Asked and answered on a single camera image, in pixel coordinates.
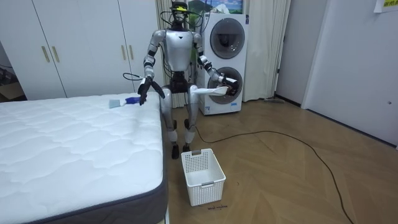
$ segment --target dryer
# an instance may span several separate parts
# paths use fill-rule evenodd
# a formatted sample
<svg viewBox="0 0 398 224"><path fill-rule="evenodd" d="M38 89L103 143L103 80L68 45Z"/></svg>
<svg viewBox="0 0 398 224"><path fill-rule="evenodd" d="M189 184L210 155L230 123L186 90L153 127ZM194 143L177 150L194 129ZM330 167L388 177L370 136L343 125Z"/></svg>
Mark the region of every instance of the dryer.
<svg viewBox="0 0 398 224"><path fill-rule="evenodd" d="M200 96L200 110L204 115L231 113L242 108L242 88L246 66L249 18L244 14L205 14L201 33L205 56L219 72L240 83L235 96ZM197 64L199 88L216 88L209 74Z"/></svg>

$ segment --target white wardrobe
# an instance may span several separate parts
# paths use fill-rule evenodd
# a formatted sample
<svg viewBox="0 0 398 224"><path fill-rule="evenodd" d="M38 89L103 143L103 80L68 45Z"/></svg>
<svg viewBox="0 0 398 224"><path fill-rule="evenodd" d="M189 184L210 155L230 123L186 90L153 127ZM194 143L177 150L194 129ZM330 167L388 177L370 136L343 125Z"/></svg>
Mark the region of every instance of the white wardrobe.
<svg viewBox="0 0 398 224"><path fill-rule="evenodd" d="M155 0L0 1L0 41L28 100L137 91L122 74L143 75L155 30Z"/></svg>

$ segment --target baseboard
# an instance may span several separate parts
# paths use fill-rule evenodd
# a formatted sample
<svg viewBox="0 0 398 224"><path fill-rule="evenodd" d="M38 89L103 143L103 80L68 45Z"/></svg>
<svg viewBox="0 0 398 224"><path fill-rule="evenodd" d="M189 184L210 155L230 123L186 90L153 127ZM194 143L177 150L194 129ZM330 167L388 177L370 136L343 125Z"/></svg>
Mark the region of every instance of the baseboard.
<svg viewBox="0 0 398 224"><path fill-rule="evenodd" d="M315 112L315 111L310 110L310 109L307 109L307 111L312 112L312 113L315 113L316 115L319 115L319 116L321 116L322 118L326 118L326 119L328 119L328 120L330 120L330 121L333 121L333 122L335 122L335 123L338 123L338 124L340 124L340 125L342 125L342 126L344 126L344 127L346 127L346 128L350 128L351 130L356 131L356 132L359 133L359 134L363 134L363 135L365 135L365 136L367 136L367 137L369 137L369 138L372 138L372 139L374 139L374 140L377 140L377 141L379 141L379 142L381 142L381 143L384 143L384 144L386 144L386 145L388 145L388 146L391 146L391 147L393 147L393 148L397 148L397 146L394 145L394 144L391 144L391 143L389 143L389 142L387 142L387 141L385 141L385 140L379 139L378 137L375 137L375 136L373 136L373 135L371 135L371 134L368 134L368 133L365 133L365 132L363 132L363 131L360 131L360 130L358 130L358 129L356 129L356 128L353 128L353 127L351 127L351 126L349 126L349 125L347 125L347 124L345 124L345 123L341 123L340 121L337 121L337 120L335 120L335 119L333 119L333 118L329 118L328 116L325 116L325 115L323 115L323 114L320 114L320 113Z"/></svg>
<svg viewBox="0 0 398 224"><path fill-rule="evenodd" d="M283 97L281 95L278 95L278 94L275 94L275 97L278 97L281 100L284 100L284 101L286 101L286 102L288 102L290 104L293 104L294 106L298 106L299 108L301 108L301 103L294 102L293 100L290 100L290 99L285 98L285 97Z"/></svg>

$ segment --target white wall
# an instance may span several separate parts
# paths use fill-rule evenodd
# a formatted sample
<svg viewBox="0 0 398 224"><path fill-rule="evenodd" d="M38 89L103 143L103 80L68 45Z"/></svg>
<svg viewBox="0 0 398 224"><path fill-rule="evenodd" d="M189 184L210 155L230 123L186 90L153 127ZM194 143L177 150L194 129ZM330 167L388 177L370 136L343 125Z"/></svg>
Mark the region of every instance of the white wall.
<svg viewBox="0 0 398 224"><path fill-rule="evenodd" d="M9 66L9 67L12 66L10 61L8 60L6 51L4 51L4 48L1 45L1 42L0 42L0 64ZM7 71L15 74L14 69L12 69L12 68L4 68L2 66L0 66L0 68L6 69Z"/></svg>
<svg viewBox="0 0 398 224"><path fill-rule="evenodd" d="M276 93L302 103L327 0L294 0L290 4L286 39Z"/></svg>
<svg viewBox="0 0 398 224"><path fill-rule="evenodd" d="M302 106L398 144L398 11L375 4L329 0Z"/></svg>

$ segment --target machine door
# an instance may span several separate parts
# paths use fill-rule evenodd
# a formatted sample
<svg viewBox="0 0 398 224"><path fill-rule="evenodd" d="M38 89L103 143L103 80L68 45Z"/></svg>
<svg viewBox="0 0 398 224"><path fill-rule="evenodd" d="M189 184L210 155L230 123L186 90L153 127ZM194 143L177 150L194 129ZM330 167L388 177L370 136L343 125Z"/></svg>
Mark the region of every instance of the machine door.
<svg viewBox="0 0 398 224"><path fill-rule="evenodd" d="M235 69L235 68L231 68L231 67L223 67L217 70L220 73L224 73L224 75L228 78L233 78L235 80L237 80L239 82L239 88L237 93L234 96L228 96L228 95L224 95L224 96L210 96L210 98L218 104L228 104L228 103L232 103L234 100L237 99L237 97L241 94L242 92L242 87L243 87L243 79L241 74ZM209 79L209 82L207 84L207 88L217 88L220 85L220 83L213 81L211 79Z"/></svg>
<svg viewBox="0 0 398 224"><path fill-rule="evenodd" d="M211 49L220 58L233 58L242 50L244 38L245 33L240 22L232 18L222 19L211 31Z"/></svg>

